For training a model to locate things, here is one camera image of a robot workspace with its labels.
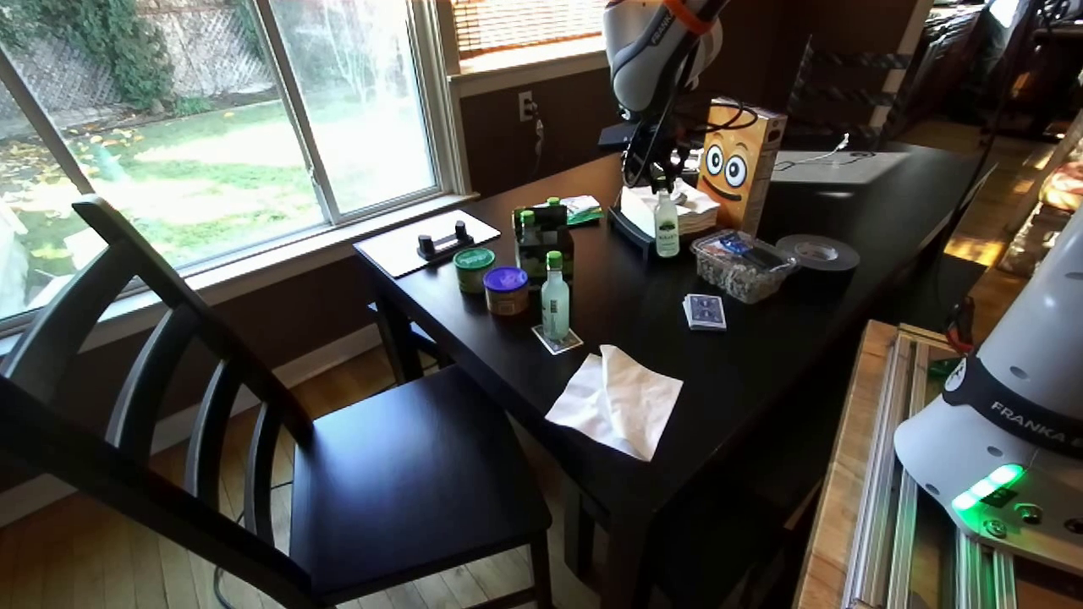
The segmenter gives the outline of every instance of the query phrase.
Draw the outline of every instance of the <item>dark wooden table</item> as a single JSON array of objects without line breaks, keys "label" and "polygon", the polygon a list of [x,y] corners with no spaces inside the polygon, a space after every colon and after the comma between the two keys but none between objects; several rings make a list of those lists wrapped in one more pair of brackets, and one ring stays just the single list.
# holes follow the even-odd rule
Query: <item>dark wooden table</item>
[{"label": "dark wooden table", "polygon": [[[450,262],[387,276],[378,260],[361,268],[378,280],[387,349],[398,376],[421,376],[408,322],[422,325],[442,350],[466,369],[535,439],[561,464],[567,493],[567,566],[590,561],[590,532],[599,518],[608,532],[601,566],[601,606],[626,609],[646,592],[644,552],[658,513],[707,464],[721,464],[795,377],[828,346],[866,317],[873,297],[943,226],[966,197],[975,154],[908,149],[912,154],[869,187],[781,187],[766,201],[763,235],[826,233],[861,250],[850,276],[787,276],[763,303],[727,297],[727,331],[687,331],[679,297],[705,292],[694,260],[646,262],[621,233],[577,231],[572,328],[587,349],[549,356],[529,325],[491,317],[484,301],[456,292]],[[491,243],[496,260],[514,260],[508,216],[545,197],[590,192],[616,205],[621,160],[606,154],[558,175],[518,187],[464,209],[500,226]],[[613,453],[577,430],[545,421],[587,350],[621,346],[637,360],[685,377],[660,448],[651,464]]]}]

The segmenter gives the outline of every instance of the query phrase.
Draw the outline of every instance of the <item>wooden floor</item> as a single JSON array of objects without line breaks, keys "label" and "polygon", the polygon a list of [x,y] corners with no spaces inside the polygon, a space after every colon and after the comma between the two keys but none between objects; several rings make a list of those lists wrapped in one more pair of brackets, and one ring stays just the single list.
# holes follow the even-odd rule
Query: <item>wooden floor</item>
[{"label": "wooden floor", "polygon": [[[943,149],[978,149],[978,130],[971,126],[925,120],[912,130],[913,143],[932,143]],[[1031,143],[995,143],[1000,172],[984,181],[967,216],[960,220],[951,254],[992,262],[1005,243],[1005,223],[1020,214],[1020,189],[1031,178],[1031,161],[1049,146]],[[1000,311],[1016,297],[1020,276],[989,271],[978,283],[978,334],[995,325]],[[329,410],[366,393],[388,384],[388,369],[384,350],[368,350],[350,366],[338,366],[315,382],[305,382],[301,402],[313,410]],[[553,497],[553,573],[556,603],[565,609],[596,606],[596,592],[567,573],[561,566],[561,509],[556,465],[529,444],[537,464],[537,481]],[[176,471],[176,453],[160,456],[167,471]],[[496,561],[478,561],[472,568],[454,568],[417,585],[388,589],[353,606],[466,606],[496,589],[514,589],[526,580],[526,552],[510,552]],[[0,606],[2,609],[53,609],[53,606],[270,606],[265,595],[249,592],[237,579],[217,585],[212,568],[174,540],[164,540],[139,524],[99,506],[86,497],[67,497],[19,524],[0,532]]]}]

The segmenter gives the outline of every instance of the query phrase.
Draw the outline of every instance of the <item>chair back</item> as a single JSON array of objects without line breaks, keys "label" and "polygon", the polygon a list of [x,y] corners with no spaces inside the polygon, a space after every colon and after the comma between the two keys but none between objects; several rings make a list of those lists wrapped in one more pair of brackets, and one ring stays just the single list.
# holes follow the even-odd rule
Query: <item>chair back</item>
[{"label": "chair back", "polygon": [[881,146],[905,105],[908,67],[912,55],[844,55],[816,48],[808,36],[784,101],[784,138],[839,143],[854,136],[863,146]]},{"label": "chair back", "polygon": [[[313,418],[116,205],[88,197],[74,201],[74,214],[99,231],[104,250],[56,295],[8,357],[0,448],[296,606],[305,599],[309,573],[274,544],[270,465],[281,430],[305,444]],[[131,357],[104,430],[88,430],[88,421],[62,413],[56,389],[74,382],[86,339],[131,280],[164,297],[164,317]],[[203,399],[194,417],[184,481],[168,481],[149,465],[149,453],[185,350],[209,350],[212,360],[205,366],[205,384],[201,382]],[[244,389],[262,405],[247,436],[244,506],[228,513],[221,456],[235,402],[249,399]]]}]

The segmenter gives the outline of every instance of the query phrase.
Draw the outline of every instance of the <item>napkin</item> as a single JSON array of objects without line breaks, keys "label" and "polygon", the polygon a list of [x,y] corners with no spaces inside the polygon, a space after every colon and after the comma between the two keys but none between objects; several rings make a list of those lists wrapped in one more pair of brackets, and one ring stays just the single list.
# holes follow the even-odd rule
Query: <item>napkin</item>
[{"label": "napkin", "polygon": [[637,460],[654,460],[685,382],[644,369],[616,346],[599,346],[599,350],[578,366],[545,418]]}]

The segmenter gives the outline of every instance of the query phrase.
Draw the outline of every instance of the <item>bottle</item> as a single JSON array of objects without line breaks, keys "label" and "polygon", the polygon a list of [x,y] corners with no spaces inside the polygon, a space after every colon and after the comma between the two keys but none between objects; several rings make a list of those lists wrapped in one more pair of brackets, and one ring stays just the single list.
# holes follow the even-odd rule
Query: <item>bottle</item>
[{"label": "bottle", "polygon": [[565,280],[565,255],[561,250],[545,254],[545,283],[543,283],[543,334],[556,346],[561,346],[572,328],[567,328],[567,280]]},{"label": "bottle", "polygon": [[677,198],[670,197],[670,189],[660,189],[654,201],[654,254],[658,255],[679,254]]}]

